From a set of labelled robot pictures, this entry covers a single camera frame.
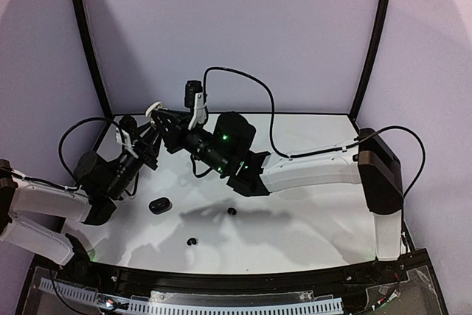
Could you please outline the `white earbud charging case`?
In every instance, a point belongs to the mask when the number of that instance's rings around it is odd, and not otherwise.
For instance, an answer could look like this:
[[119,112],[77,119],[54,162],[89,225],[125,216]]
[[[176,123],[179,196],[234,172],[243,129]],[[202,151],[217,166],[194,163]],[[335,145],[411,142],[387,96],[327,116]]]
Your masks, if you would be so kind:
[[154,122],[154,119],[152,118],[152,114],[153,112],[156,112],[160,109],[163,108],[163,105],[162,105],[162,102],[160,101],[157,101],[157,102],[154,102],[152,103],[145,111],[145,116],[148,118],[149,122],[151,125],[153,125],[155,122]]

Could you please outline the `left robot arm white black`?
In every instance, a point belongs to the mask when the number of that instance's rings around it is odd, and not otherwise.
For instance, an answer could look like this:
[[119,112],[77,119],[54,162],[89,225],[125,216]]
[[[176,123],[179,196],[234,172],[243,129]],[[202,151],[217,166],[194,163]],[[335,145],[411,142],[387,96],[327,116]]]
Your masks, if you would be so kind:
[[137,193],[143,166],[157,168],[161,138],[147,123],[116,128],[121,154],[107,161],[85,153],[73,174],[78,185],[67,187],[25,176],[1,161],[1,240],[51,260],[62,267],[86,267],[89,256],[73,235],[47,229],[24,212],[52,215],[85,225],[101,226],[116,210],[116,201]]

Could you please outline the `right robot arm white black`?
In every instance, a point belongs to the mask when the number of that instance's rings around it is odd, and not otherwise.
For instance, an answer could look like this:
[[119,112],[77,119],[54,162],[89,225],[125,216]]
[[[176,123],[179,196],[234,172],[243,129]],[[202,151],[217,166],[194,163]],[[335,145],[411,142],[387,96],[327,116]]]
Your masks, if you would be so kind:
[[375,227],[379,261],[400,257],[403,183],[400,160],[371,128],[347,143],[313,153],[251,150],[256,128],[235,112],[222,113],[213,132],[204,118],[153,104],[146,116],[169,153],[185,150],[215,171],[237,194],[267,196],[295,187],[361,184]]

